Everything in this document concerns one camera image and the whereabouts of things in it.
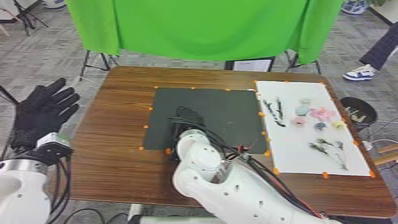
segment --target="white shoe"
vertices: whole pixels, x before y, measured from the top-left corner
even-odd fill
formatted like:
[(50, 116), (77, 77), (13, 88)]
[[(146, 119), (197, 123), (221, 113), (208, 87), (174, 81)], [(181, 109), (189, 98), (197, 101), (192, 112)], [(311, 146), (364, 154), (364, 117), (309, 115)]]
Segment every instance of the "white shoe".
[(375, 76), (375, 68), (370, 65), (364, 65), (357, 69), (354, 69), (350, 72), (345, 73), (343, 77), (350, 81), (368, 81), (373, 79)]

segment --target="wooden table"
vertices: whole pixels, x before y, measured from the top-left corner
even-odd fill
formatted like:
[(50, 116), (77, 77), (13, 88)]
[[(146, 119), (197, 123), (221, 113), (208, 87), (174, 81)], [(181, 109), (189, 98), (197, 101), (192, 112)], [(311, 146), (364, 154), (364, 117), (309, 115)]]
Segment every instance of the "wooden table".
[[(105, 80), (75, 137), (73, 191), (77, 200), (194, 206), (173, 186), (176, 163), (158, 150), (142, 150), (157, 87), (254, 89), (254, 80), (324, 82), (340, 112), (348, 117), (327, 79), (320, 75), (117, 67)], [(331, 215), (391, 217), (396, 206), (372, 158), (375, 178), (281, 174), (281, 179), (318, 211)], [(256, 156), (274, 168), (272, 159)]]

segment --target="person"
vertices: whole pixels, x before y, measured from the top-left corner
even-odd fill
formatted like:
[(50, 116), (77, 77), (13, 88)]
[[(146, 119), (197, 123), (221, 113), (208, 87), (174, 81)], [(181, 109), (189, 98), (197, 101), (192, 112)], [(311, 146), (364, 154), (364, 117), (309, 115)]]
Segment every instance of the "person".
[(389, 56), (398, 47), (398, 22), (393, 24), (377, 44), (359, 59), (363, 67), (345, 73), (343, 77), (350, 81), (368, 81), (373, 79), (377, 71), (382, 69)]

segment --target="black robotic glove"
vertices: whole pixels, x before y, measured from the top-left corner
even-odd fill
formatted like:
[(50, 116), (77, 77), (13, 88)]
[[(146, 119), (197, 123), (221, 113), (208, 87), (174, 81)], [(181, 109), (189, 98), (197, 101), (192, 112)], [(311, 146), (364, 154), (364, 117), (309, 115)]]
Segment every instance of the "black robotic glove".
[(36, 86), (29, 98), (16, 106), (14, 132), (11, 148), (18, 151), (36, 147), (38, 140), (48, 133), (59, 132), (61, 126), (78, 110), (80, 95), (68, 88), (66, 79), (48, 86)]

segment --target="white paper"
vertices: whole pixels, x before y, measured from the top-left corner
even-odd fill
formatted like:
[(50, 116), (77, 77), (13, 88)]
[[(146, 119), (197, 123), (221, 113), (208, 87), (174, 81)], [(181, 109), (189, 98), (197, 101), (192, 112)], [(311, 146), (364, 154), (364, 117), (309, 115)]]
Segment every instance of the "white paper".
[[(281, 173), (313, 173), (338, 175), (370, 176), (370, 166), (363, 157), (359, 147), (354, 143), (354, 137), (348, 128), (336, 129), (332, 122), (341, 120), (338, 108), (331, 99), (331, 95), (325, 89), (325, 85), (320, 83), (302, 82), (258, 82), (258, 98), (261, 110), (265, 113), (267, 133), (270, 138), (270, 149), (274, 156), (274, 164)], [(281, 99), (285, 124), (281, 127), (274, 122), (269, 108), (263, 103), (263, 99), (272, 103), (276, 111), (277, 104), (276, 99)], [(336, 115), (331, 118), (331, 122), (325, 122), (327, 128), (320, 132), (315, 129), (315, 124), (320, 122), (309, 115), (304, 117), (306, 125), (297, 127), (292, 123), (292, 119), (297, 117), (295, 109), (300, 106), (300, 99), (311, 99), (311, 108), (325, 107), (327, 110), (336, 111)], [(347, 158), (347, 168), (341, 169), (340, 164), (331, 157), (322, 154), (309, 147), (309, 143), (324, 138), (329, 142), (343, 142), (343, 153)]]
[(235, 61), (233, 70), (235, 71), (254, 71), (254, 72), (267, 72), (270, 68), (272, 60), (247, 60), (247, 61)]

